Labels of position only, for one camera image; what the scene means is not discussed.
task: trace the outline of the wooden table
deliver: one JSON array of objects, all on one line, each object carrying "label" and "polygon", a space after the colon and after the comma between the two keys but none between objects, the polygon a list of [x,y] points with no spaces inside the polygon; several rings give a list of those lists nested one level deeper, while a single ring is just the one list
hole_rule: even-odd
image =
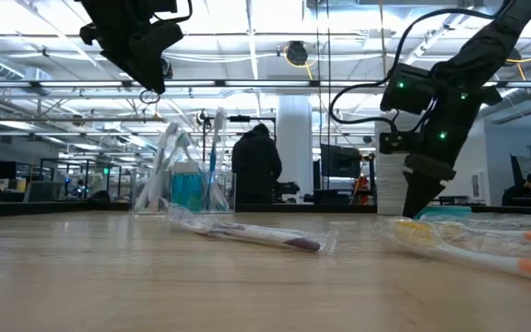
[{"label": "wooden table", "polygon": [[317,256],[85,212],[0,219],[0,331],[531,331],[531,280],[404,253],[364,215],[238,215],[338,230]]}]

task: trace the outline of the person in black jacket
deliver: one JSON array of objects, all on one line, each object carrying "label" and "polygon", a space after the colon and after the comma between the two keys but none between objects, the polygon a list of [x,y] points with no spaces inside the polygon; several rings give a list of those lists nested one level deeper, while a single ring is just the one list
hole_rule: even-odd
[{"label": "person in black jacket", "polygon": [[513,207],[513,206],[517,206],[518,204],[521,205],[521,203],[514,201],[513,200],[514,198],[526,197],[526,196],[530,196],[530,194],[531,194],[531,174],[527,176],[523,184],[515,185],[507,189],[501,201],[504,207]]},{"label": "person in black jacket", "polygon": [[237,174],[237,203],[272,203],[273,186],[282,173],[282,161],[265,124],[257,125],[235,144],[232,171]]}]

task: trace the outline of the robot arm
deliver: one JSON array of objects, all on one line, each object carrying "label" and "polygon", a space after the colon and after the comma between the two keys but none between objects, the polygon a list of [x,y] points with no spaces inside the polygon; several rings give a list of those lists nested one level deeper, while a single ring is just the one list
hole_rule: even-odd
[{"label": "robot arm", "polygon": [[409,152],[403,215],[415,217],[454,179],[454,164],[483,103],[502,101],[494,87],[482,88],[505,64],[527,23],[531,1],[509,0],[493,21],[471,38],[460,53],[431,71],[398,65],[381,109],[421,114],[420,132],[383,137],[381,152]]},{"label": "robot arm", "polygon": [[[81,28],[83,42],[96,40],[101,55],[122,69],[148,90],[165,92],[169,65],[161,55],[165,49],[183,38],[178,23],[192,16],[192,0],[188,0],[189,15],[183,18],[160,19],[155,13],[177,13],[176,0],[76,0],[80,1],[93,20]],[[151,18],[158,21],[150,23]]]}]

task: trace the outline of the black hooded jacket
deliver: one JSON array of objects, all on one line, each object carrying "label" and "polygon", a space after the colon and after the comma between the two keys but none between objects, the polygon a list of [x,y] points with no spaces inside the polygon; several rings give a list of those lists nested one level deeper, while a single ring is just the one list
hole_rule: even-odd
[{"label": "black hooded jacket", "polygon": [[235,144],[232,171],[237,174],[237,202],[271,202],[274,181],[282,173],[282,161],[265,125],[245,133]]}]

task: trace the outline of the pillar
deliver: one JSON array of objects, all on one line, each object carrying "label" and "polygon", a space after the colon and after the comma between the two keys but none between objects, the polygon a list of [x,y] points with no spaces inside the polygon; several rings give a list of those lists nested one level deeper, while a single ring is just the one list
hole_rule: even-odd
[{"label": "pillar", "polygon": [[312,193],[313,119],[308,96],[279,96],[277,152],[282,159],[279,181],[295,182],[303,195]]}]

